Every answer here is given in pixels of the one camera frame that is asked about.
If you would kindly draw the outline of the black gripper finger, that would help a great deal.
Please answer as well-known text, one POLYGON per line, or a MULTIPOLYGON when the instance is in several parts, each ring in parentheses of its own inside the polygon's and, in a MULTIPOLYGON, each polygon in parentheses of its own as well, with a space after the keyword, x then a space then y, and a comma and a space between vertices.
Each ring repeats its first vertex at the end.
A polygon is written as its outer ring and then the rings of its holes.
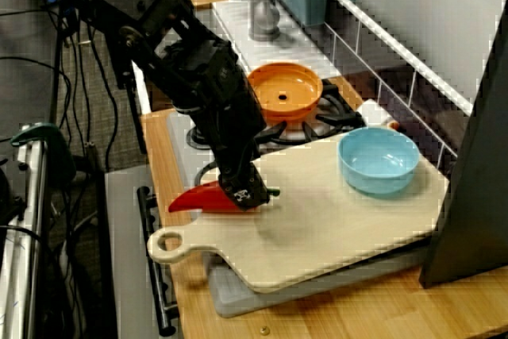
POLYGON ((254 164, 246 164, 239 171, 222 165, 218 169, 219 185, 237 209, 246 211, 262 204, 262 180, 254 164))
POLYGON ((272 196, 271 191, 267 188, 259 174, 253 177, 253 205, 254 207, 267 204, 272 196))

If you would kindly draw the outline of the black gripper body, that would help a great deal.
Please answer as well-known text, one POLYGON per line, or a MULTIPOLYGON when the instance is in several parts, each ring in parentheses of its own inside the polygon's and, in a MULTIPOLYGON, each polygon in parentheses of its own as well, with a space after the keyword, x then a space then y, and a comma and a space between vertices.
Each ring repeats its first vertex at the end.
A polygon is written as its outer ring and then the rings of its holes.
POLYGON ((217 163, 221 180, 258 180, 259 172, 252 164, 256 134, 266 122, 256 96, 237 92, 220 105, 212 98, 193 92, 191 113, 194 123, 205 137, 217 163))

